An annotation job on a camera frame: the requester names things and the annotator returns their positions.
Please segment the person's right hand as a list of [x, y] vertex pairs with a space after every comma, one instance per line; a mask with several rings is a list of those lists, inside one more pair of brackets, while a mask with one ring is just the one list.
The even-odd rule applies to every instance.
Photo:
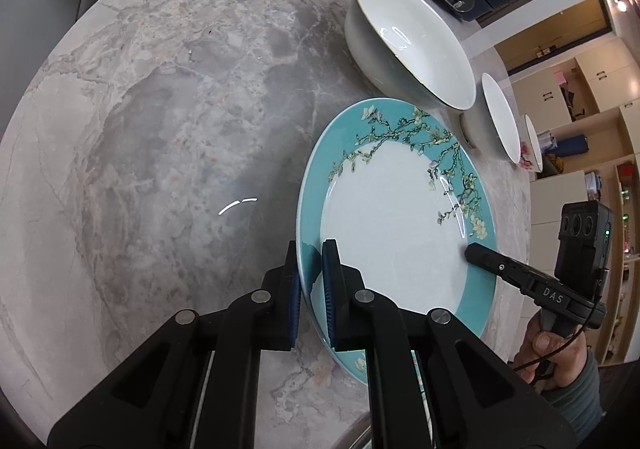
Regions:
[[541, 329], [540, 313], [536, 313], [528, 321], [523, 344], [514, 358], [514, 371], [530, 384], [539, 365], [537, 359], [544, 358], [554, 367], [546, 388], [570, 386], [585, 369], [589, 351], [584, 332], [580, 332], [572, 343], [561, 349], [565, 343], [564, 337]]

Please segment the right forearm grey sleeve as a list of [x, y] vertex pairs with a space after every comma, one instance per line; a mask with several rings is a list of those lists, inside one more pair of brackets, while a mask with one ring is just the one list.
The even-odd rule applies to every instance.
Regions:
[[591, 351], [587, 351], [585, 367], [572, 384], [548, 389], [541, 396], [570, 423], [581, 443], [603, 417], [598, 365]]

